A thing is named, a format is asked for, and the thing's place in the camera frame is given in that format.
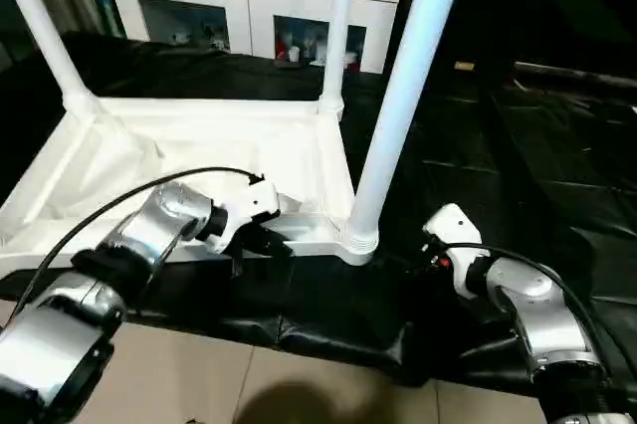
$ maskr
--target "floor tile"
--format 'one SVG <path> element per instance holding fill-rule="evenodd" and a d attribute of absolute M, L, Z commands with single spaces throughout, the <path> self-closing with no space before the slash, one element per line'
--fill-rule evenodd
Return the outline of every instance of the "floor tile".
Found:
<path fill-rule="evenodd" d="M 125 324 L 75 424 L 230 424 L 252 346 Z"/>
<path fill-rule="evenodd" d="M 393 386 L 362 367 L 256 348 L 236 424 L 437 424 L 433 383 Z"/>
<path fill-rule="evenodd" d="M 440 424 L 542 424 L 536 399 L 438 381 Z"/>

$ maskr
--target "white cabinet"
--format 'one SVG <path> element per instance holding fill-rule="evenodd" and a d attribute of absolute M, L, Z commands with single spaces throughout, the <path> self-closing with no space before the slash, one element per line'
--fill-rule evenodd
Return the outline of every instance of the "white cabinet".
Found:
<path fill-rule="evenodd" d="M 331 0 L 115 0 L 127 36 L 275 58 L 292 45 L 320 65 Z M 347 57 L 382 71 L 398 0 L 351 0 Z"/>

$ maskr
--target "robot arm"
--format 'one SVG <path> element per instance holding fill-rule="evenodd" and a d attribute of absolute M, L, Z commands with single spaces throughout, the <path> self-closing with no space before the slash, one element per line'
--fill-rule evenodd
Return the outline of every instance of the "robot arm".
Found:
<path fill-rule="evenodd" d="M 480 244 L 478 229 L 455 204 L 445 205 L 425 225 L 434 257 L 445 253 L 454 288 L 467 299 L 483 298 L 514 318 L 535 394 L 554 424 L 628 424 L 587 329 L 564 300 L 562 289 L 530 265 L 492 257 L 480 249 L 436 250 L 442 243 Z"/>
<path fill-rule="evenodd" d="M 176 182 L 155 188 L 0 333 L 2 422 L 70 422 L 98 384 L 127 310 L 177 243 L 196 238 L 222 253 L 241 227 L 279 213 L 266 180 L 220 206 Z"/>

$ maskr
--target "black plastic sheet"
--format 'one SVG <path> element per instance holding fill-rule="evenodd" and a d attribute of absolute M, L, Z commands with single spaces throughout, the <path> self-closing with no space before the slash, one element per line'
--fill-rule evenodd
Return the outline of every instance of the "black plastic sheet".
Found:
<path fill-rule="evenodd" d="M 316 68 L 283 70 L 268 60 L 91 36 L 67 44 L 101 96 L 297 101 L 320 93 Z M 341 131 L 354 180 L 383 90 L 376 76 L 345 76 Z M 509 317 L 459 300 L 447 274 L 422 269 L 422 225 L 455 202 L 485 243 L 555 268 L 637 359 L 637 115 L 545 93 L 478 95 L 473 76 L 430 90 L 411 125 L 370 264 L 247 260 L 235 279 L 227 261 L 174 264 L 130 319 L 372 366 L 404 384 L 440 377 L 531 393 Z M 8 190 L 57 123 L 60 94 L 41 58 L 0 76 L 0 92 L 42 111 L 37 133 L 4 176 Z M 18 123 L 32 114 L 12 110 L 25 120 Z M 15 298 L 29 276 L 3 280 L 0 296 Z M 628 383 L 621 356 L 606 345 Z"/>

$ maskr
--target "white vertical pole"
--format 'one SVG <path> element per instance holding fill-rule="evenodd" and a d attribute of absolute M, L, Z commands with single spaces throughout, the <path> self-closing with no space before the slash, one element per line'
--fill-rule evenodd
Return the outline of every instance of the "white vertical pole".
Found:
<path fill-rule="evenodd" d="M 342 70 L 349 25 L 349 0 L 331 0 L 331 21 L 327 35 L 327 57 L 322 82 L 320 109 L 341 112 Z"/>
<path fill-rule="evenodd" d="M 378 219 L 453 0 L 413 0 L 341 240 L 353 253 L 378 243 Z"/>
<path fill-rule="evenodd" d="M 82 82 L 42 0 L 16 0 L 53 75 L 62 89 L 65 107 L 79 115 L 97 110 L 98 102 Z"/>

